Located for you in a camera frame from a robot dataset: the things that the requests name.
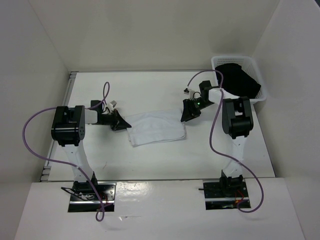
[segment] wall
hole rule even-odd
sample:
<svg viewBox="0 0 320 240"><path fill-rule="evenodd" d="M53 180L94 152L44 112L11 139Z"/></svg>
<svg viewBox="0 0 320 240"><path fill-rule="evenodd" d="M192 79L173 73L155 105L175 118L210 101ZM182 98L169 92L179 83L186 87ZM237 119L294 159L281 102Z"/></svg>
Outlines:
<svg viewBox="0 0 320 240"><path fill-rule="evenodd" d="M29 0L69 70L211 68L252 55L279 0Z"/></svg>
<svg viewBox="0 0 320 240"><path fill-rule="evenodd" d="M61 104L68 72L28 1L1 1L0 29L0 235L10 240L44 165L24 147L23 124L36 111ZM39 116L27 131L42 155L51 142L53 114Z"/></svg>
<svg viewBox="0 0 320 240"><path fill-rule="evenodd" d="M307 240L319 239L320 8L281 0L253 57L269 93L256 105L263 136Z"/></svg>

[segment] purple cable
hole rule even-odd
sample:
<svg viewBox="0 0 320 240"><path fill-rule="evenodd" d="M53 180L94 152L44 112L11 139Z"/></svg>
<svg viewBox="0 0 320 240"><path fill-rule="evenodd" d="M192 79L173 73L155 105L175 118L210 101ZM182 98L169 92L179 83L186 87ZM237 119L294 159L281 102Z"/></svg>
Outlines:
<svg viewBox="0 0 320 240"><path fill-rule="evenodd" d="M105 87L106 87L107 84L108 84L108 91L107 91L107 93L106 93L106 95L105 95L104 90L105 90ZM104 86L103 86L103 100L102 100L101 102L99 102L97 105L92 106L92 107L90 107L90 108L88 108L88 109L93 109L93 108L96 108L96 107L98 107L99 105L101 105L101 104L106 100L106 98L107 98L107 96L108 96L108 94L109 94L109 90L110 90L110 84L109 84L109 82L105 82L105 84L104 84ZM48 157L39 155L38 153L34 152L34 151L29 147L29 145L28 145L28 143L27 143L27 140L26 140L26 128L27 128L27 125L29 124L29 122L30 122L34 117L36 117L37 115L39 115L39 114L41 114L41 113L43 113L43 112L49 111L49 110L54 110L54 109L56 109L56 107L49 107L49 108L43 109L43 110L41 110L41 111L38 111L38 112L36 112L35 114L33 114L33 115L25 122L25 124L24 124L24 126L23 126L23 129L22 129L22 140L23 140L23 143L24 143L26 149L28 149L28 151L29 151L30 153L32 153L33 155L35 155L36 157L38 157L38 158L40 158L40 159L47 160L47 161L54 162L54 163L58 163L58 164L66 164L66 165L70 165L70 166L72 166L72 167L77 168L77 169L84 175L84 177L88 180L90 186L92 187L95 195L97 196L97 198L98 198L98 200L99 200L99 202L100 202L101 208L97 211L97 213L96 213L96 215L95 215L95 219L96 219L98 222L102 222L102 220L105 218L105 207L108 206L109 204L104 205L104 203L103 203L103 201L102 201L102 199L101 199L101 197L100 197L100 195L99 195L96 187L95 187L94 184L91 182L91 180L90 180L90 178L88 177L88 175L87 175L79 166L77 166L77 165L75 165L75 164L73 164L73 163L71 163L71 162L54 160L54 159L51 159L51 158L48 158ZM102 212L102 217L101 217L101 219L98 218L99 212Z"/></svg>
<svg viewBox="0 0 320 240"><path fill-rule="evenodd" d="M210 145L210 148L211 148L211 150L212 150L214 153L216 153L216 154L218 154L218 155L220 155L220 156L223 156L223 157L232 159L232 160L236 161L238 164L240 164L242 167L244 167L245 169L247 169L247 170L252 174L252 176L255 178L255 180L257 181L257 183L259 184L259 187L260 187L260 189L261 189L261 201L260 201L260 203L258 204L258 206L257 206L256 208L254 208L254 209L252 209L252 210L249 210L249 211L245 211L245 210L242 210L242 209L239 207L239 205L241 204L241 202L238 202L238 204L236 205L236 207L238 208L238 210L239 210L240 212L247 213L247 214L253 213L253 212L257 211L257 210L261 207L262 203L264 202L264 198L265 198L264 188L262 187L260 180L259 180L258 177L255 175L255 173L254 173L251 169L249 169L246 165L244 165L241 161L239 161L238 159L236 159L236 158L233 157L233 156L230 156L230 155L227 155L227 154L224 154L224 153L222 153L222 152L219 152L219 151L215 150L214 147L213 147L213 145L212 145L212 136L213 136L213 133L214 133L214 128L215 128L215 125L216 125L216 122L217 122L217 119L218 119L218 115L219 115L219 112L220 112L220 109L221 109L221 106L222 106L222 102L223 102L223 99L224 99L224 91L222 91L222 83L223 83L223 81L224 81L224 76L223 76L223 74L222 74L220 71L218 71L218 70L213 70L213 69L203 70L203 71L198 72L196 75L194 75L194 76L191 78L191 80L189 81L189 83L188 83L187 86L189 86L189 84L191 83L191 81L192 81L197 75L199 75L199 74L201 74L201 73L204 73L204 72L216 72L216 73L219 73L219 74L221 75L221 83L220 83L221 99L220 99L219 106L218 106L218 109L217 109L216 114L215 114L215 116L214 116L214 120L213 120L212 127L211 127L211 130L210 130L210 137L209 137L209 145Z"/></svg>
<svg viewBox="0 0 320 240"><path fill-rule="evenodd" d="M106 85L108 85L108 91L106 92L106 95L105 95L105 89L106 89ZM99 102L97 105L95 106L91 106L91 107L88 107L87 109L91 110L91 109L94 109L98 106L100 106L102 103L105 103L105 106L107 106L107 102L106 102L106 98L109 94L109 91L110 91L110 83L108 81L106 81L103 85L103 99L101 100L101 102Z"/></svg>

